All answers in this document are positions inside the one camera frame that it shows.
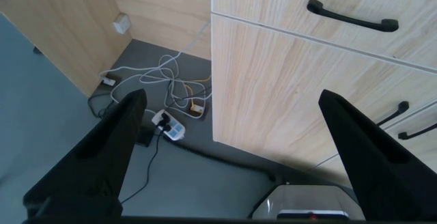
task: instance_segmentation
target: power strip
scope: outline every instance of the power strip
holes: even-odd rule
[[[168,117],[170,118],[170,122],[168,123],[168,125],[170,125],[170,127],[171,127],[171,130],[164,131],[164,134],[167,135],[168,138],[170,138],[172,141],[178,141],[180,139],[183,139],[184,135],[185,135],[185,127],[184,127],[184,125],[182,125],[179,121],[177,121],[173,116],[171,116],[165,110],[160,110],[152,118],[153,124],[155,124],[155,126],[158,126],[158,123],[160,121],[164,120],[163,113],[168,115]]]

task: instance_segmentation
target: wood grain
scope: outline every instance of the wood grain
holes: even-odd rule
[[[437,0],[319,0],[341,15],[380,23],[399,21],[385,33],[319,16],[308,0],[213,0],[213,12],[243,18],[368,53],[437,69]]]
[[[131,41],[114,30],[115,0],[0,0],[0,11],[87,96]]]
[[[437,123],[437,101],[433,106],[388,128],[386,132],[425,163],[430,169],[437,172],[437,130],[431,130],[423,135],[406,141],[397,138],[397,135],[401,132],[412,134],[435,123]],[[336,155],[321,165],[318,165],[316,168],[310,170],[309,173],[325,180],[330,180],[334,183],[352,187],[348,173],[346,173],[346,169],[344,168],[339,155]]]
[[[437,129],[409,140],[397,138],[401,132],[407,132],[411,135],[435,123],[437,123],[437,101],[432,107],[409,117],[386,131],[429,168],[437,172]]]
[[[336,92],[375,122],[437,94],[437,75],[212,15],[213,137],[302,170],[337,153],[318,100]]]
[[[210,20],[210,0],[116,0],[134,39],[180,51]],[[210,28],[186,53],[211,59]]]

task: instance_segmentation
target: wooden cabinet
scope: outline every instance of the wooden cabinet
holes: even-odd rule
[[[212,11],[327,44],[437,69],[437,0],[318,0],[326,10],[359,20],[398,20],[399,29],[390,33],[314,14],[307,9],[308,1],[212,0]]]
[[[437,124],[437,101],[430,108],[405,119],[386,131],[429,168],[437,172],[437,129],[411,139],[398,138],[402,132],[413,135],[434,124]]]
[[[412,114],[405,120],[387,128],[386,132],[425,163],[430,169],[437,172],[437,129],[433,129],[407,140],[398,138],[398,135],[402,132],[411,135],[429,128],[436,123],[437,101],[418,113]],[[352,186],[339,155],[336,155],[309,170],[309,173],[344,186]]]
[[[308,170],[337,153],[323,89],[377,122],[407,100],[435,99],[437,76],[319,42],[212,16],[214,140]]]

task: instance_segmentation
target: drawer handle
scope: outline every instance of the drawer handle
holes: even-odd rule
[[[430,126],[429,128],[425,128],[422,131],[416,132],[416,133],[414,133],[412,135],[407,135],[407,132],[401,132],[401,133],[399,133],[397,135],[397,137],[399,139],[402,139],[402,140],[412,139],[412,138],[417,137],[419,135],[422,135],[422,134],[424,134],[426,132],[429,132],[429,131],[431,131],[431,130],[433,130],[435,128],[437,128],[437,124],[434,124],[434,125]]]
[[[386,119],[382,120],[381,122],[378,122],[376,126],[381,126],[384,123],[390,121],[391,119],[397,117],[398,115],[401,115],[405,111],[407,111],[410,108],[410,104],[408,101],[402,101],[397,105],[397,111],[394,112],[392,115],[388,116]]]
[[[382,19],[381,23],[370,23],[355,18],[343,16],[334,12],[323,9],[323,3],[318,0],[309,0],[307,9],[320,16],[325,16],[333,19],[337,19],[347,23],[353,23],[358,26],[375,29],[382,32],[394,32],[399,29],[399,23],[394,19]]]

